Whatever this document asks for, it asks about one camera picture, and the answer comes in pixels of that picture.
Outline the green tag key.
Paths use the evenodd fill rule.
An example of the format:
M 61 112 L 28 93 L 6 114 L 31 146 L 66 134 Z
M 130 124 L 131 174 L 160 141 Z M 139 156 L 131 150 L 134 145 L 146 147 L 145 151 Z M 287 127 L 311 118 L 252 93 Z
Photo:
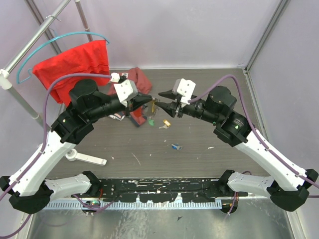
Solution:
M 151 126 L 154 126 L 154 125 L 155 125 L 155 122 L 154 122 L 154 120 L 152 120 L 152 119 L 150 119 L 150 120 L 148 121 L 148 123 L 149 123 Z

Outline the metal key organizer red handle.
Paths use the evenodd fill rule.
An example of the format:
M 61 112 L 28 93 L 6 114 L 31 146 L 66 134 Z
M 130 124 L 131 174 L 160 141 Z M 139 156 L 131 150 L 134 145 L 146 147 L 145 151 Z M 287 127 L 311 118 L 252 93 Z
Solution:
M 155 116 L 155 114 L 152 113 L 152 102 L 155 101 L 155 102 L 158 102 L 159 99 L 156 99 L 154 98 L 151 102 L 148 102 L 146 104 L 143 104 L 141 107 L 140 107 L 140 116 L 139 117 L 147 117 L 147 118 L 152 118 Z

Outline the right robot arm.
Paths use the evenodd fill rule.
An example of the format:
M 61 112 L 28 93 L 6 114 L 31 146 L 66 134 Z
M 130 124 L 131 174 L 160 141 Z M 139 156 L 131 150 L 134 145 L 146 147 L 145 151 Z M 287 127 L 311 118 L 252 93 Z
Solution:
M 269 198 L 281 209 L 293 212 L 309 197 L 311 182 L 319 174 L 313 169 L 304 170 L 285 158 L 278 150 L 265 144 L 268 142 L 245 116 L 235 112 L 237 99 L 227 87 L 217 86 L 208 93 L 206 100 L 198 100 L 183 106 L 181 96 L 173 90 L 160 92 L 161 97 L 171 103 L 156 105 L 171 117 L 191 116 L 215 126 L 213 133 L 222 142 L 236 148 L 252 158 L 268 177 L 246 175 L 226 170 L 218 179 L 218 190 L 224 196 L 234 192 L 247 192 Z

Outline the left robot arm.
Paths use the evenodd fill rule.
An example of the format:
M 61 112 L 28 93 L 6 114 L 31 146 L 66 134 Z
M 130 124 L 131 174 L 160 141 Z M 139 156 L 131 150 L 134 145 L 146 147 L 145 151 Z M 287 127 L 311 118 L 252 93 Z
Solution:
M 91 171 L 57 180 L 49 180 L 47 175 L 94 129 L 93 124 L 99 119 L 118 112 L 129 114 L 152 101 L 150 95 L 138 92 L 131 80 L 118 85 L 116 94 L 106 95 L 93 79 L 82 79 L 69 91 L 69 106 L 51 130 L 44 131 L 39 150 L 15 174 L 0 178 L 0 187 L 10 194 L 14 209 L 35 214 L 56 199 L 74 194 L 98 195 L 101 182 Z

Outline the blue tag key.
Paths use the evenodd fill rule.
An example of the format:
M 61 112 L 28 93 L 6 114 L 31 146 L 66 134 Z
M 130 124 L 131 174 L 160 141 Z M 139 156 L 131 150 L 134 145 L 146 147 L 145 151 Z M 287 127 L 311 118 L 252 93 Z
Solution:
M 178 145 L 178 144 L 172 144 L 171 146 L 172 146 L 172 148 L 175 149 L 175 150 L 178 150 L 178 151 L 182 150 L 182 146 L 180 146 L 180 145 Z

